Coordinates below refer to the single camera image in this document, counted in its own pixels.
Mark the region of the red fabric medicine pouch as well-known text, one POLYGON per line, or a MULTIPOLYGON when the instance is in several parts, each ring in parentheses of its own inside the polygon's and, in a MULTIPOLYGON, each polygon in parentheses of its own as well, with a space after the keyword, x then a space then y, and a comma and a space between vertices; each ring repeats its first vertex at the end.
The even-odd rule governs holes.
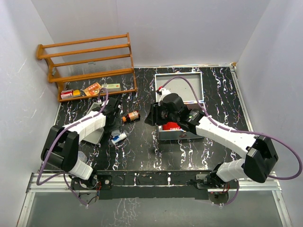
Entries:
POLYGON ((165 131, 181 130, 181 127, 175 122, 168 122, 162 126, 165 131))

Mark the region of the brown bottle orange cap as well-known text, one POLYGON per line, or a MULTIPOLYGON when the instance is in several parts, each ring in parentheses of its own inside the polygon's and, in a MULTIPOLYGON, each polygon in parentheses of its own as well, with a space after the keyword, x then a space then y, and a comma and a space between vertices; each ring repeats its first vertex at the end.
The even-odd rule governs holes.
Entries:
POLYGON ((132 122, 141 118, 139 111, 133 111, 122 117, 123 122, 132 122))

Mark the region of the white blue bandage roll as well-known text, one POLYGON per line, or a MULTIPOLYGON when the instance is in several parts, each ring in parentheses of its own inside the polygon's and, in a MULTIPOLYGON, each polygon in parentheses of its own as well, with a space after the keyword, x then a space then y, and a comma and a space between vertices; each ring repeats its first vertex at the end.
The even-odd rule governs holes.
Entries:
POLYGON ((115 144, 119 143, 120 141, 123 141, 127 137, 128 137, 128 133, 123 132, 123 133, 113 137, 110 142, 111 142, 112 145, 115 145, 115 144))

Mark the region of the grey storage box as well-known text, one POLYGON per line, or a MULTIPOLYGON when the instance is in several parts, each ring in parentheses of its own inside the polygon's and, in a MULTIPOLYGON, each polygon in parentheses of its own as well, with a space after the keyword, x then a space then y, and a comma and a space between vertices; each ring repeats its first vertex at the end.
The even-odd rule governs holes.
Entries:
POLYGON ((204 90, 201 72, 177 72, 155 74, 155 88, 164 88, 164 91, 156 92, 156 102, 163 102, 160 110, 161 120, 170 122, 158 126, 158 139, 166 140, 190 140, 201 139, 202 136, 185 131, 177 122, 180 121, 192 109, 199 109, 198 104, 204 103, 204 90))

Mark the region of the grey plastic tray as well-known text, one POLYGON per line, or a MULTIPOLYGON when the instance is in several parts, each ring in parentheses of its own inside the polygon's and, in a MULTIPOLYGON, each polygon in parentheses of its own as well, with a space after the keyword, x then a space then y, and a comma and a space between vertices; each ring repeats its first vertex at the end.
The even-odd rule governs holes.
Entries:
MULTIPOLYGON (((97 102, 94 102, 91 107, 89 108, 88 112, 87 112, 87 116, 90 114, 90 112, 94 109, 94 108, 97 108, 97 107, 100 107, 100 104, 98 104, 97 102)), ((83 141, 86 141, 86 142, 89 142, 91 144, 99 144, 102 137, 104 135, 104 129, 103 128, 100 128, 100 129, 97 129, 95 130, 94 132, 92 132, 91 134, 87 135, 83 141)))

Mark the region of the white medicine bottle green label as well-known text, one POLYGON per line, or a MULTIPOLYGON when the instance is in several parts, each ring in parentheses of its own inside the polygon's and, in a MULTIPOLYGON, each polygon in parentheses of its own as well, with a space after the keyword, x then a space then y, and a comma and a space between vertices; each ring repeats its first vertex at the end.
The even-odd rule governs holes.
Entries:
POLYGON ((111 135, 112 135, 113 137, 119 136, 120 134, 121 134, 121 130, 120 130, 120 129, 115 129, 115 130, 113 130, 113 131, 111 132, 111 135))

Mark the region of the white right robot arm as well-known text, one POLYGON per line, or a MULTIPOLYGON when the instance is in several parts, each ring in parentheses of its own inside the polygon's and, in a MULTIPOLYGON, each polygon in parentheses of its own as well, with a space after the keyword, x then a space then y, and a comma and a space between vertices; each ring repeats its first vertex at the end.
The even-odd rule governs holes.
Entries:
POLYGON ((233 128, 212 120, 203 111, 188 108, 176 93, 165 95, 160 102, 152 103, 144 122, 150 126, 174 122, 186 132, 211 139, 240 156, 238 160, 219 163, 198 183, 221 188, 231 180, 245 177, 264 183, 278 161, 270 138, 235 132, 233 128))

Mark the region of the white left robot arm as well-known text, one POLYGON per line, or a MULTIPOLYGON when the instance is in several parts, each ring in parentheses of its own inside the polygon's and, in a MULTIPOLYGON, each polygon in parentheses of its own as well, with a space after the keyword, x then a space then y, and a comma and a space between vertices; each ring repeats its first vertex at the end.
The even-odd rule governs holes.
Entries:
POLYGON ((47 136, 41 160, 71 174, 85 188, 96 187, 97 172, 79 157, 79 144, 82 141, 98 144, 104 136, 118 132, 121 109, 121 101, 110 97, 103 104, 94 103, 90 112, 74 123, 54 125, 47 136))

